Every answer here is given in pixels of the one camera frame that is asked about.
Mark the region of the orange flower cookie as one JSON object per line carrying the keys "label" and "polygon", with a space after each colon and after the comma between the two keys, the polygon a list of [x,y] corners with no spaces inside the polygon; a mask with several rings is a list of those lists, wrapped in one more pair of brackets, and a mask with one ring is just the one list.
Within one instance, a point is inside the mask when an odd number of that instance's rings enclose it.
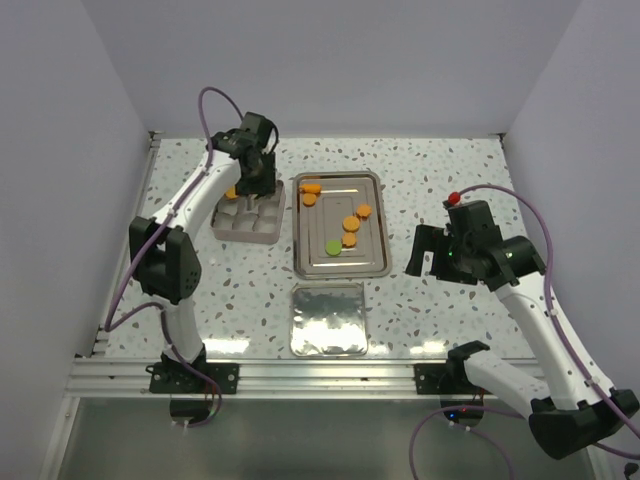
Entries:
{"label": "orange flower cookie", "polygon": [[360,219],[368,219],[372,214],[372,208],[370,205],[361,204],[356,209],[356,216]]}

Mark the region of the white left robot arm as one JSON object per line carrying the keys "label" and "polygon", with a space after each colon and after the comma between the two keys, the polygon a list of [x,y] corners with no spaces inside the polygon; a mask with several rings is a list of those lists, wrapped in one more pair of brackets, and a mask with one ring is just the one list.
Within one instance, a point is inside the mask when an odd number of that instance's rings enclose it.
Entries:
{"label": "white left robot arm", "polygon": [[278,139],[271,120],[247,113],[239,127],[208,139],[203,159],[163,208],[129,226],[132,276],[160,309],[164,355],[178,362],[172,379],[185,392],[201,390],[208,379],[197,361],[204,343],[192,299],[202,274],[194,239],[230,189],[250,196],[276,191]]}

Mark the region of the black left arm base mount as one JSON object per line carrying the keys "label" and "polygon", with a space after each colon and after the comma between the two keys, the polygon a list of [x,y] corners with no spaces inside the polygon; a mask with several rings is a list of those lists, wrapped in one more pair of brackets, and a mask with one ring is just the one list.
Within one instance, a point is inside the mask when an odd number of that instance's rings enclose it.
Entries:
{"label": "black left arm base mount", "polygon": [[202,378],[206,376],[216,384],[216,392],[233,395],[237,392],[240,366],[237,363],[206,363],[196,367],[199,375],[189,372],[179,363],[157,362],[147,365],[150,375],[148,390],[153,394],[203,394],[211,393],[211,385]]}

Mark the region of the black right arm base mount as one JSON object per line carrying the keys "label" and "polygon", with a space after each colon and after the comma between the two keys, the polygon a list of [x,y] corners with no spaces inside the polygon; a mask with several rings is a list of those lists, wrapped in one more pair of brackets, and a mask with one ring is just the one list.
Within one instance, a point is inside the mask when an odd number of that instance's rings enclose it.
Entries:
{"label": "black right arm base mount", "polygon": [[454,380],[444,363],[414,364],[413,374],[418,395],[462,395],[474,392],[472,386]]}

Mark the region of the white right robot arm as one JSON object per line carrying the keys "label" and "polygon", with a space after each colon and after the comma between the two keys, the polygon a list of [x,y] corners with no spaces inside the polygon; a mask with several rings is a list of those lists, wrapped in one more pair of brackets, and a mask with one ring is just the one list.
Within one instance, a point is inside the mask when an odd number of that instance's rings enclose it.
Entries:
{"label": "white right robot arm", "polygon": [[524,236],[503,237],[485,201],[448,205],[449,223],[415,229],[406,274],[418,277],[426,254],[441,281],[485,285],[516,321],[544,378],[524,373],[482,341],[451,349],[439,388],[481,388],[520,414],[539,447],[560,460],[615,434],[639,410],[597,366],[546,285],[548,269]]}

